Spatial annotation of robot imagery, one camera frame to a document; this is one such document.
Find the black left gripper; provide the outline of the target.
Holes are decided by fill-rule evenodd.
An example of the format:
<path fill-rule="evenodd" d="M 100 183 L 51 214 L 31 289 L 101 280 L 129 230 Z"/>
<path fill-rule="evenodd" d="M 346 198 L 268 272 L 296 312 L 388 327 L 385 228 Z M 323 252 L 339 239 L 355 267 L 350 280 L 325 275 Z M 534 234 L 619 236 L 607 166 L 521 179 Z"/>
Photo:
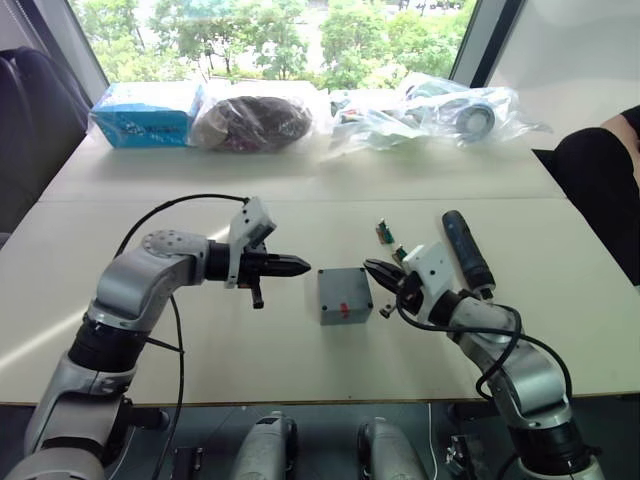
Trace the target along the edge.
<path fill-rule="evenodd" d="M 296 277 L 308 272 L 311 267 L 304 259 L 289 254 L 271 254 L 270 262 L 274 267 L 270 269 L 271 277 L 288 278 Z M 268 263 L 266 250 L 248 251 L 241 255 L 238 276 L 238 288 L 249 290 L 251 293 L 252 307 L 264 308 L 264 299 L 261 290 L 261 276 Z"/>

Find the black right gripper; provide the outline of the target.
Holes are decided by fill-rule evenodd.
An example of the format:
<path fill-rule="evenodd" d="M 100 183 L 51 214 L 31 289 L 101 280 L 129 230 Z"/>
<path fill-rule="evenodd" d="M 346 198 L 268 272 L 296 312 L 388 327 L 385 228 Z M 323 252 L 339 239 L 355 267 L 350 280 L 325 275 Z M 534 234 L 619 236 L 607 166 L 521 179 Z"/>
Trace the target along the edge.
<path fill-rule="evenodd" d="M 366 271 L 385 290 L 396 295 L 400 306 L 406 312 L 417 315 L 423 304 L 422 280 L 417 272 L 401 279 L 401 269 L 392 263 L 380 259 L 366 259 L 363 263 Z"/>

